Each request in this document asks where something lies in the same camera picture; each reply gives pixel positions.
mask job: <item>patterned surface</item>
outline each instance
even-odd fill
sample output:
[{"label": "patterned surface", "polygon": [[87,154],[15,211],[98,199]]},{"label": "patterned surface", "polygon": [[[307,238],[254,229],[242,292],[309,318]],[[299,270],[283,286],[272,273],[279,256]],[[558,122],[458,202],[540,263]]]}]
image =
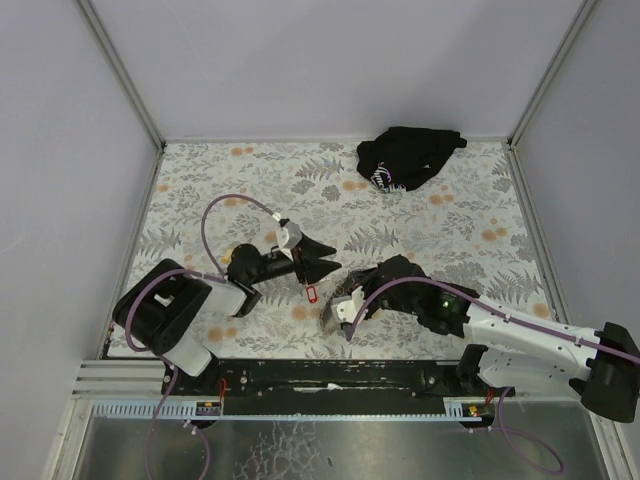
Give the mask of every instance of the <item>patterned surface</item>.
[{"label": "patterned surface", "polygon": [[[356,172],[356,145],[169,145],[128,288],[165,257],[213,272],[200,241],[200,218],[211,199],[235,192],[286,214],[311,238],[335,246],[345,268],[374,266],[402,253],[436,279],[548,317],[500,143],[470,143],[420,189],[392,194],[379,192]],[[266,251],[275,244],[274,227],[253,205],[228,199],[211,212],[207,235],[224,260],[243,242]],[[336,272],[321,282],[319,293],[330,293],[343,275]],[[432,334],[410,316],[393,312],[378,312],[347,343],[338,333],[321,333],[320,308],[308,303],[295,276],[257,288],[264,298],[247,317],[225,318],[205,303],[193,322],[193,331],[216,355],[455,359],[464,349],[464,341]],[[131,355],[116,326],[109,356]]]}]

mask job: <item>orange dot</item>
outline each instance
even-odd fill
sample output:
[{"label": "orange dot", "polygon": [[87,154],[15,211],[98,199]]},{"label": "orange dot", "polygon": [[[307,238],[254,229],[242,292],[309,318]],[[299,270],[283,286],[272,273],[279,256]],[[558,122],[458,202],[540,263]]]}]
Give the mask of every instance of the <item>orange dot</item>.
[{"label": "orange dot", "polygon": [[484,232],[482,232],[482,238],[486,242],[493,242],[497,237],[496,237],[496,234],[493,233],[491,230],[485,230]]},{"label": "orange dot", "polygon": [[223,334],[222,329],[219,327],[210,328],[207,332],[207,338],[212,343],[217,343],[222,340]]},{"label": "orange dot", "polygon": [[533,306],[533,314],[540,318],[549,318],[549,307],[544,303],[536,303]]},{"label": "orange dot", "polygon": [[293,307],[293,310],[291,310],[291,316],[294,318],[294,320],[302,321],[307,318],[307,309],[302,305]]},{"label": "orange dot", "polygon": [[264,236],[265,243],[276,243],[278,241],[276,232],[269,232]]}]

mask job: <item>white wall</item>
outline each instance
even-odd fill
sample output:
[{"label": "white wall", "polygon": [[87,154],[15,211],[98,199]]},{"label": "white wall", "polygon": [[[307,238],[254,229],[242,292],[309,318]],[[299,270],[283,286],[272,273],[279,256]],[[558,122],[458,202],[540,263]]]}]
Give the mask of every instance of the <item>white wall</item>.
[{"label": "white wall", "polygon": [[36,479],[94,355],[154,149],[70,0],[2,2],[0,478]]},{"label": "white wall", "polygon": [[[601,2],[519,146],[574,320],[640,346],[640,3]],[[640,412],[626,429],[640,460]]]},{"label": "white wall", "polygon": [[169,139],[506,137],[582,0],[94,0]]}]

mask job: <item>red clip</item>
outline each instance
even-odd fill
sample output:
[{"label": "red clip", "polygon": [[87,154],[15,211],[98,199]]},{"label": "red clip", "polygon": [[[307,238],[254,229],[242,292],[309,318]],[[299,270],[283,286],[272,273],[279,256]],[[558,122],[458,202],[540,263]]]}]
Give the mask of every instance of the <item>red clip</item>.
[{"label": "red clip", "polygon": [[313,285],[307,287],[307,298],[309,299],[309,303],[316,303],[318,301],[318,292],[316,292],[316,287]]}]

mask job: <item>metal floor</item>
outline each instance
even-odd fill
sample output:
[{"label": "metal floor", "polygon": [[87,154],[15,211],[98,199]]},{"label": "metal floor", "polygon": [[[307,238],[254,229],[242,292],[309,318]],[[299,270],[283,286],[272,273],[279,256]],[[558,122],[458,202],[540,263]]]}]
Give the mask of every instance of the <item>metal floor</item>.
[{"label": "metal floor", "polygon": [[[549,441],[566,463],[563,480],[610,478],[588,414],[576,403],[505,404],[508,426]],[[75,480],[146,479],[147,420],[92,420]],[[499,432],[457,423],[220,421],[205,430],[208,479],[542,480]],[[547,468],[554,458],[528,441],[523,453]],[[155,480],[199,478],[204,449],[176,421],[158,422],[151,443]]]}]

